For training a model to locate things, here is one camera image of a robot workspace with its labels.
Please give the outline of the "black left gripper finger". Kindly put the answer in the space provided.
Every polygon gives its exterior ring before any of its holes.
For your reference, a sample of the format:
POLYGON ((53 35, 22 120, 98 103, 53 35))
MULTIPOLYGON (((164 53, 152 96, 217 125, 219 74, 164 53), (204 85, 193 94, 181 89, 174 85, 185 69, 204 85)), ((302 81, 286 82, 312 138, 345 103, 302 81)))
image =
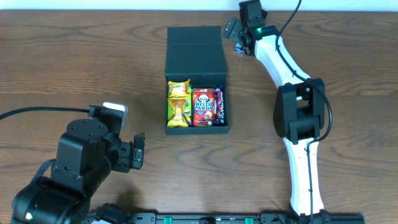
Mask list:
POLYGON ((141 169, 143 165, 143 158, 144 158, 144 150, 139 148, 134 148, 132 150, 131 156, 131 168, 132 169, 141 169))
POLYGON ((145 147, 145 133, 141 132, 134 136, 133 141, 134 148, 143 149, 145 147))

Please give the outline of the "small blue candy box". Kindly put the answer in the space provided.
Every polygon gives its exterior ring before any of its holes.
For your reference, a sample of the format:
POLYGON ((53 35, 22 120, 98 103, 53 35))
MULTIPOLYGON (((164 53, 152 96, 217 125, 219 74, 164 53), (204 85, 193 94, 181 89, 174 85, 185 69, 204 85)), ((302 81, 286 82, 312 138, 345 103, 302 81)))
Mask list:
POLYGON ((234 51, 237 54, 244 55, 244 50, 243 50, 242 46, 240 44, 238 44, 238 43, 236 43, 236 45, 234 46, 234 51))

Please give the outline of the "black gift box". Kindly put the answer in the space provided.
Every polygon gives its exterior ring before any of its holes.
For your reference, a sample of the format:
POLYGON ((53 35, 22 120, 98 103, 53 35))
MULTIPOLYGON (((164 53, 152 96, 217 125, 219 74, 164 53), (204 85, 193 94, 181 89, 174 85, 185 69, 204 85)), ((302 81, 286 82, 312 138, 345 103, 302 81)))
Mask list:
POLYGON ((165 127, 165 133, 167 135, 229 133, 227 74, 220 26, 168 27, 165 81, 190 80, 193 88, 222 86, 224 124, 213 127, 165 127))

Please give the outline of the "yellow orange snack pouch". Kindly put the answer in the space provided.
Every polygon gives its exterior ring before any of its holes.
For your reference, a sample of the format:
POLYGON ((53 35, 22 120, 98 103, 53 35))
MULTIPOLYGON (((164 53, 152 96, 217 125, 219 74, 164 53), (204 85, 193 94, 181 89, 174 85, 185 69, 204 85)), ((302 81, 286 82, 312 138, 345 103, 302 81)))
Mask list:
POLYGON ((168 102, 171 104, 171 107, 174 111, 172 113, 172 116, 168 120, 167 127, 168 128, 175 128, 175 127, 187 128, 188 123, 183 115, 183 111, 186 106, 186 98, 171 97, 168 99, 168 102))

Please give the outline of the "small yellow snack packet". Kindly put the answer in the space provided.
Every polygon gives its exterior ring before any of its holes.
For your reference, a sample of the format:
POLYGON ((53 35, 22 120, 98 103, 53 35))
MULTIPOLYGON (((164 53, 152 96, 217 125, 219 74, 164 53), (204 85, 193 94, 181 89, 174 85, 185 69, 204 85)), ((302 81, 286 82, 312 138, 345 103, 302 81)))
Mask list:
POLYGON ((172 82, 167 83, 168 86, 168 97, 185 97, 188 95, 188 86, 190 79, 184 82, 172 82))

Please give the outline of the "dark blue chocolate bar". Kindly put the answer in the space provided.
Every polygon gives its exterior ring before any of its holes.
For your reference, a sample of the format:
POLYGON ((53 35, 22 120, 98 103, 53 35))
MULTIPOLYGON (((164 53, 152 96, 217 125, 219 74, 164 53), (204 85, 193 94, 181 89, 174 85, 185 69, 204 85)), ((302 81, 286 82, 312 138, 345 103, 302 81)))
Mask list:
POLYGON ((215 122, 218 126, 224 124, 224 99, 223 99, 223 88, 218 85, 215 88, 216 95, 216 118, 215 122))

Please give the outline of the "red Hello Panda box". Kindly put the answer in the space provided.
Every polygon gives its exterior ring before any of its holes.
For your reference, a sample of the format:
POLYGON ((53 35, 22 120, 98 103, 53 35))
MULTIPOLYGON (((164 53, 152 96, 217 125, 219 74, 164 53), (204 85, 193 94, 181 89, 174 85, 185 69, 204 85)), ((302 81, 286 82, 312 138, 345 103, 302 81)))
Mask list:
POLYGON ((215 91, 212 88, 195 88, 193 96, 193 125, 214 126, 215 125, 215 91))

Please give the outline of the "green Pretz snack box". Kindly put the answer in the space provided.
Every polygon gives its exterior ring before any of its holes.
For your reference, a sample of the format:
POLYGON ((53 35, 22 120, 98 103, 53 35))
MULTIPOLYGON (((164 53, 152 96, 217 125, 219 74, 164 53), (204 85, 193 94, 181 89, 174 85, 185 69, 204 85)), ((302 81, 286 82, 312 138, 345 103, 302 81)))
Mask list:
POLYGON ((186 97, 186 105, 183 115, 189 126, 192 125, 192 86, 188 86, 187 90, 188 96, 186 97))

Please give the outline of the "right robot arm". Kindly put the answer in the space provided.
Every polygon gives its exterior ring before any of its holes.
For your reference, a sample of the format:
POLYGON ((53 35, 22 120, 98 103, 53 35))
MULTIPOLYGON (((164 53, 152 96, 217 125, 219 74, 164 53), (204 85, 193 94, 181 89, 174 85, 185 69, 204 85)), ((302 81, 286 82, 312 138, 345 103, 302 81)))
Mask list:
POLYGON ((292 178, 290 206, 297 215, 323 210, 317 170, 320 131, 325 123, 325 84, 312 79, 294 61, 275 26, 263 19, 244 23, 232 17, 223 37, 248 47, 277 87, 273 122, 289 155, 292 178))

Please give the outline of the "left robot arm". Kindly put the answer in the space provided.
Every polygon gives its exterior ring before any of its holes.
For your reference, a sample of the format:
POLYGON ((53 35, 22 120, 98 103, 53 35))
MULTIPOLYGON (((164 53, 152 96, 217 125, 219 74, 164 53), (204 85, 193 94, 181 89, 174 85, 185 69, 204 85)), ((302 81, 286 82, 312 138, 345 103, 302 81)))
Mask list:
POLYGON ((141 169, 145 136, 131 142, 98 119, 78 119, 62 134, 55 159, 44 162, 12 202, 11 223, 80 223, 93 194, 112 172, 141 169))

